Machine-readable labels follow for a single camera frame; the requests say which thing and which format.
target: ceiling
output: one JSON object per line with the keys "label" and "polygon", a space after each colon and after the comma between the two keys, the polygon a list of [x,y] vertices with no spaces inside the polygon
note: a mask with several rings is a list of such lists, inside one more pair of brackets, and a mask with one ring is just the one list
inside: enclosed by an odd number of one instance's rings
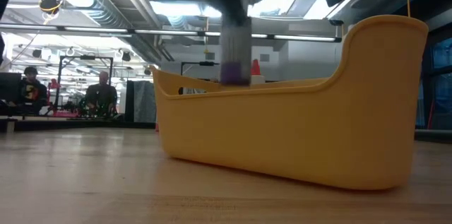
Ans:
{"label": "ceiling", "polygon": [[[174,22],[168,13],[180,14],[184,21],[184,28],[178,30],[205,30],[220,31],[220,17],[211,16],[209,18],[194,14],[188,14],[189,7],[173,7],[170,10],[162,11],[157,5],[167,4],[196,4],[199,13],[208,16],[206,9],[208,4],[204,0],[146,0],[147,6],[151,7],[151,12],[156,13],[156,17],[149,15],[144,5],[139,5],[140,0],[97,0],[101,5],[111,4],[117,16],[124,22],[125,27],[122,28],[155,28],[161,25],[164,29],[172,29]],[[406,0],[347,0],[342,9],[331,17],[331,19],[343,20],[346,25],[356,23],[363,18],[382,13],[392,13],[392,11],[406,4]],[[46,15],[39,9],[39,0],[10,0],[8,8],[1,19],[2,23],[17,24],[43,24]],[[252,26],[253,33],[266,34],[282,34],[282,35],[314,35],[314,36],[334,36],[336,29],[327,20],[306,20],[307,14],[313,9],[317,0],[263,0],[254,6],[249,7],[249,12],[253,13]],[[90,17],[92,8],[81,8],[75,2],[65,0],[58,17],[48,22],[49,25],[72,25],[99,27],[99,21]],[[287,13],[281,13],[282,7],[287,6]],[[68,50],[73,50],[74,55],[89,54],[97,57],[113,57],[114,66],[119,69],[114,70],[114,77],[144,77],[144,66],[148,64],[157,64],[167,62],[181,62],[194,58],[191,55],[199,57],[200,47],[204,45],[218,46],[218,38],[209,37],[158,37],[139,36],[139,41],[133,37],[124,36],[100,36],[97,34],[84,34],[83,36],[65,35],[45,35],[40,33],[34,38],[36,32],[25,33],[23,31],[11,31],[8,33],[10,42],[13,47],[11,51],[12,58],[15,59],[13,68],[20,71],[25,64],[44,64],[39,66],[40,73],[52,75],[55,74],[54,67],[58,63],[58,56],[65,54]],[[253,46],[272,47],[274,52],[278,52],[283,46],[283,41],[277,40],[254,40]],[[35,49],[46,49],[46,53],[50,52],[52,59],[37,59],[32,56]],[[171,50],[178,50],[174,57]],[[121,54],[123,51],[131,52],[131,61],[122,61]],[[101,70],[104,64],[100,60],[95,61],[77,61],[79,66],[90,65],[96,66],[98,69],[92,69],[91,73],[77,71],[77,66],[68,66],[63,72],[67,75],[74,76],[93,76]],[[129,66],[127,72],[124,72],[124,66]]]}

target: desk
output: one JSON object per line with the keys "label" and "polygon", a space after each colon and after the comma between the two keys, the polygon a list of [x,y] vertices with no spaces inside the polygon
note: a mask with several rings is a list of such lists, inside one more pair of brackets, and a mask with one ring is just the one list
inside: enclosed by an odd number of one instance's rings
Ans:
{"label": "desk", "polygon": [[409,185],[347,191],[168,158],[148,129],[0,135],[2,223],[450,223],[452,145]]}

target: person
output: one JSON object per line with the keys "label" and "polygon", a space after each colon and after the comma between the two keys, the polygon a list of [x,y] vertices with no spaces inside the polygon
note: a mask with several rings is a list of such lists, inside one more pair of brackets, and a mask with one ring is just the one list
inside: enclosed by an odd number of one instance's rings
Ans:
{"label": "person", "polygon": [[19,84],[19,96],[16,102],[9,102],[10,107],[16,107],[17,112],[39,114],[43,106],[47,104],[47,87],[37,79],[37,69],[27,67],[25,78]]}
{"label": "person", "polygon": [[86,105],[90,110],[101,110],[104,115],[109,115],[116,110],[117,92],[113,86],[108,85],[109,75],[102,71],[99,74],[99,83],[88,87],[86,90]]}

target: orange cone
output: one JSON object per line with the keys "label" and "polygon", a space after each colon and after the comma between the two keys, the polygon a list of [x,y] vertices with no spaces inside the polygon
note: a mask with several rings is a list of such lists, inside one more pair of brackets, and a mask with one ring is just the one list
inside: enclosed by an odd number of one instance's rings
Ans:
{"label": "orange cone", "polygon": [[258,59],[253,60],[253,65],[251,65],[251,75],[252,76],[260,76],[261,75],[261,67],[259,66]]}

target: yellow plastic bin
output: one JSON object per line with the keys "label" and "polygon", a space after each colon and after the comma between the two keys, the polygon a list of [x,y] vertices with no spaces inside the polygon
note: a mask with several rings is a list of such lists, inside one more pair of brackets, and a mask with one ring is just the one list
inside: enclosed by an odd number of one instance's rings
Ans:
{"label": "yellow plastic bin", "polygon": [[[363,20],[330,78],[225,89],[154,70],[162,147],[175,158],[334,187],[402,185],[427,33],[413,18]],[[178,95],[180,87],[208,92]]]}

